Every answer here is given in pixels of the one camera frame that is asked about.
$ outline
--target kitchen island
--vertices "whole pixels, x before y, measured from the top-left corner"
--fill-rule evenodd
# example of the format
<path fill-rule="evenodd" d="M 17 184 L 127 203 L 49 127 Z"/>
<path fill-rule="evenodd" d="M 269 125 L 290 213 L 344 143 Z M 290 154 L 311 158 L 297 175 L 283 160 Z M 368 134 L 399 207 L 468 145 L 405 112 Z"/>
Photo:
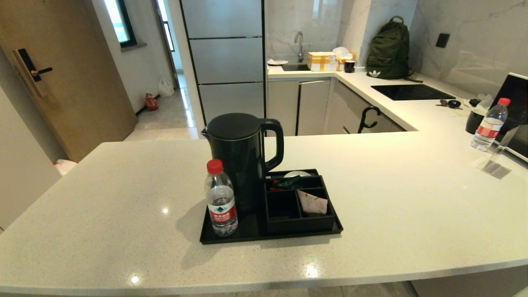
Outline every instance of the kitchen island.
<path fill-rule="evenodd" d="M 370 88 L 403 80 L 332 75 L 409 131 L 285 137 L 276 170 L 316 168 L 341 234 L 202 245 L 207 141 L 103 143 L 0 236 L 0 292 L 249 291 L 528 264 L 526 164 L 501 156 L 512 171 L 485 174 L 475 165 L 488 154 L 464 131 L 467 110 Z"/>

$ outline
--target plastic bottle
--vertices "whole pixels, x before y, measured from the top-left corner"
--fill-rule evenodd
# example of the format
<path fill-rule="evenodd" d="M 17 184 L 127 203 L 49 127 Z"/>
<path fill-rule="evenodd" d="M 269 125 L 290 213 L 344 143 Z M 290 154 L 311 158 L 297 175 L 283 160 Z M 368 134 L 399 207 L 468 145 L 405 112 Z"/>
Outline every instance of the plastic bottle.
<path fill-rule="evenodd" d="M 233 184 L 219 159 L 207 163 L 207 172 L 205 195 L 213 230 L 219 236 L 229 236 L 238 227 Z"/>
<path fill-rule="evenodd" d="M 501 98 L 498 100 L 498 104 L 488 111 L 471 140 L 470 145 L 472 147 L 484 152 L 488 150 L 508 117 L 506 106 L 509 104 L 508 98 Z"/>

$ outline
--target black kettle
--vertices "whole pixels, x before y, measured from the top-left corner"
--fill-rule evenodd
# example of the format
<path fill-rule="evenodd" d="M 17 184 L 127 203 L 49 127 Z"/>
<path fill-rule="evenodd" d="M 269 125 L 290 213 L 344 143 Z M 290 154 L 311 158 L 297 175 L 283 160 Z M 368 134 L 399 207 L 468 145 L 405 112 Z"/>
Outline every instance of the black kettle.
<path fill-rule="evenodd" d="M 264 131 L 276 134 L 277 154 L 268 162 L 264 157 Z M 202 131 L 214 159 L 224 163 L 233 182 L 237 211 L 249 212 L 264 200 L 265 174 L 284 157 L 284 134 L 276 119 L 248 114 L 224 114 L 212 119 Z"/>

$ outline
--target backpack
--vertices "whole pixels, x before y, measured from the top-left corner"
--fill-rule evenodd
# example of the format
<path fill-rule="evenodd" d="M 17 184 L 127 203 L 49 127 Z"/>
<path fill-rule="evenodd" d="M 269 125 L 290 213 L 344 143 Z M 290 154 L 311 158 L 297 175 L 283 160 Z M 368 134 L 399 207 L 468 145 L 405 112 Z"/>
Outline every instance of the backpack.
<path fill-rule="evenodd" d="M 406 78 L 409 74 L 409 30 L 395 15 L 372 39 L 366 60 L 367 76 L 383 79 Z"/>

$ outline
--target tea bag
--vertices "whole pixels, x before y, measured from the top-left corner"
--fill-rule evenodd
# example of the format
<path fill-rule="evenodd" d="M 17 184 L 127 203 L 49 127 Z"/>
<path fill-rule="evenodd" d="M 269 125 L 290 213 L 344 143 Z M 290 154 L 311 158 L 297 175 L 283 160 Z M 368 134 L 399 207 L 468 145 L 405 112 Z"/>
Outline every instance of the tea bag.
<path fill-rule="evenodd" d="M 308 194 L 301 190 L 297 190 L 300 204 L 303 207 L 303 211 L 308 214 L 326 214 L 326 207 L 328 200 L 316 197 L 312 194 Z"/>

